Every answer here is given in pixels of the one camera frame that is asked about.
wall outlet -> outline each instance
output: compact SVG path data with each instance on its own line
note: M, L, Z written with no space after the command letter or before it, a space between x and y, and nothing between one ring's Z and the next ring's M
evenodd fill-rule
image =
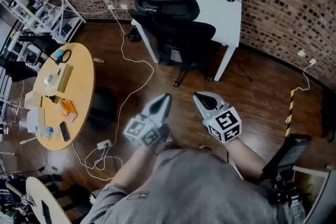
M299 52L297 53L298 56L303 57L306 55L306 53L303 50L299 50Z
M107 140L105 140L105 141L103 141L103 142L98 143L98 144L97 144L97 148L98 148L99 150L102 150L103 148L105 148L105 147L109 147L109 146L111 146L111 145L112 145L111 140L107 139Z
M310 65L313 66L316 64L317 61L314 58L311 58L309 62L310 62Z

metal shelving rack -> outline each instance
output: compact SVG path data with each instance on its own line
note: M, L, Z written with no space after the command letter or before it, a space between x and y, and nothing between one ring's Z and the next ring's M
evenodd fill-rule
M68 0L0 0L0 3L37 35L50 33L60 44L71 40L83 17Z

wooden tabletop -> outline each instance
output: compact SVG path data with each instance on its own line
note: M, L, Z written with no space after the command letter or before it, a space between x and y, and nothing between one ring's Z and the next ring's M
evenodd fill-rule
M40 137L37 135L39 142L52 151L67 147L79 135L88 117L95 88L95 67L89 50L80 43L65 44L60 49L70 49L72 52L67 64L72 66L73 70L64 93L51 87L46 92L47 85L44 83L44 78L52 73L57 73L59 70L58 65L50 58L42 66L33 87L35 92L43 96L42 108L45 109L45 125L59 130L59 135L51 137ZM44 95L57 95L72 101L78 115L72 123L65 120L70 134L68 142L64 141L59 128L59 124L64 121L64 117L58 111L56 104L52 103Z
M41 224L46 224L42 210L42 201L49 207L52 223L71 224L70 219L62 207L40 180L35 177L28 177L26 181L26 191L36 204L36 206L31 206L31 208Z

desk leg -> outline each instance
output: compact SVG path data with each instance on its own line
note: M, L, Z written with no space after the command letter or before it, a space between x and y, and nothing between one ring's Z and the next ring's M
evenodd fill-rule
M222 58L222 62L220 63L220 66L218 68L218 71L215 76L215 81L219 81L220 77L222 76L227 64L229 63L232 54L235 52L236 47L234 46L227 46L226 52Z
M155 45L151 44L150 39L149 39L150 33L148 33L146 29L143 29L141 25L136 25L136 26L153 61L155 63L159 63L159 54L157 53Z

person's right arm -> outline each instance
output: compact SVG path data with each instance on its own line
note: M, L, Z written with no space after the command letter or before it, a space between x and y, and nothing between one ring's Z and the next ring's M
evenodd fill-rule
M257 179L261 176L266 162L239 138L227 142L225 147L245 180Z

